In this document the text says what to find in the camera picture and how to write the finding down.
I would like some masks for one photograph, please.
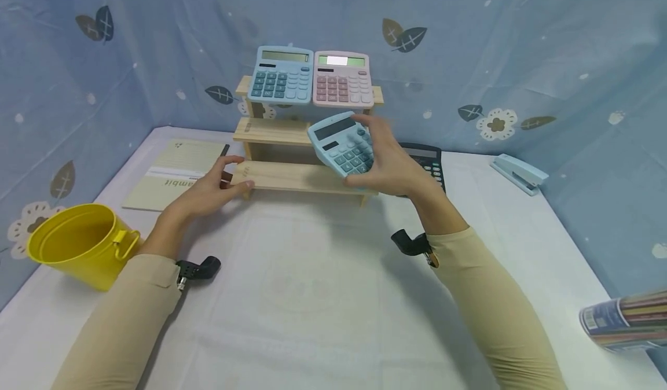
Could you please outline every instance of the beige sleeve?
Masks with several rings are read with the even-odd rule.
[[[435,275],[503,389],[566,389],[556,356],[535,310],[473,228],[427,236],[438,257]]]
[[[176,307],[179,268],[159,255],[133,257],[83,325],[52,390],[134,390]]]

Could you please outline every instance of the bucket handle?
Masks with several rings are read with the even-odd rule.
[[[135,239],[134,239],[134,241],[132,241],[132,244],[130,244],[130,245],[127,247],[126,252],[125,252],[123,255],[120,255],[120,253],[121,253],[121,246],[120,246],[120,244],[121,244],[121,242],[124,240],[124,238],[126,237],[126,235],[127,235],[128,233],[129,233],[131,236],[134,235],[134,236],[135,236]],[[141,238],[141,234],[140,234],[140,232],[137,231],[136,229],[135,229],[134,231],[129,231],[129,232],[128,232],[128,231],[120,231],[120,232],[118,232],[118,233],[116,234],[115,238],[113,239],[113,245],[114,245],[115,248],[116,248],[115,256],[116,256],[116,259],[117,259],[119,262],[123,262],[123,261],[127,258],[127,255],[128,255],[129,252],[134,248],[134,246],[135,246],[135,244],[137,243],[137,241],[139,241],[139,238]]]

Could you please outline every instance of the blue calculator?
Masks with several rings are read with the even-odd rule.
[[[260,46],[247,99],[271,104],[309,104],[313,92],[312,50]]]
[[[347,111],[323,119],[308,128],[317,158],[342,178],[362,174],[373,166],[373,141],[364,126]]]

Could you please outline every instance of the yellow bucket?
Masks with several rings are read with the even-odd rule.
[[[27,251],[38,263],[109,290],[141,244],[139,231],[131,231],[113,210],[85,203],[45,220],[30,236]]]

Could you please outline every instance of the book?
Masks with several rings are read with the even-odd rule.
[[[206,174],[229,144],[171,139],[158,158],[126,197],[122,207],[163,211],[181,193]]]

